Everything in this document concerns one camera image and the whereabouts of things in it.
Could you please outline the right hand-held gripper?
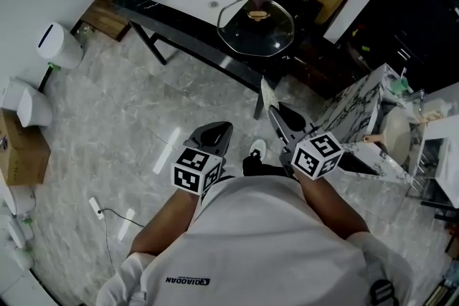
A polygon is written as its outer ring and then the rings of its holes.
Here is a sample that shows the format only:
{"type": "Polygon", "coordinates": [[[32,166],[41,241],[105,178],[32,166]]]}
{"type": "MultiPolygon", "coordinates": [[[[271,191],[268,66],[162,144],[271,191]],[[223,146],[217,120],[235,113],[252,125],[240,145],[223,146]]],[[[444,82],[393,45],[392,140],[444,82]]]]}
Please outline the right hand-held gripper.
{"type": "Polygon", "coordinates": [[[280,102],[268,108],[269,121],[284,145],[279,160],[285,172],[292,177],[293,169],[316,180],[332,172],[339,164],[344,149],[331,132],[318,134],[318,127],[293,109],[292,105],[280,102]],[[290,141],[290,130],[303,132],[299,138],[290,141]]]}

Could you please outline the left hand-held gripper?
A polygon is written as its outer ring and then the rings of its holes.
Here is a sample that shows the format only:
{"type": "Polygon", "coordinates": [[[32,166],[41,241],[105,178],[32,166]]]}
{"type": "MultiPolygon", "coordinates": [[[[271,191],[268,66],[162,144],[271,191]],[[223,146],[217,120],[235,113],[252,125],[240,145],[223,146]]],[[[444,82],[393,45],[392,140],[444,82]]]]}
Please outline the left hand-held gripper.
{"type": "Polygon", "coordinates": [[[233,125],[227,121],[198,127],[171,164],[171,185],[198,196],[206,193],[221,176],[220,156],[226,154],[232,133],[233,125]]]}

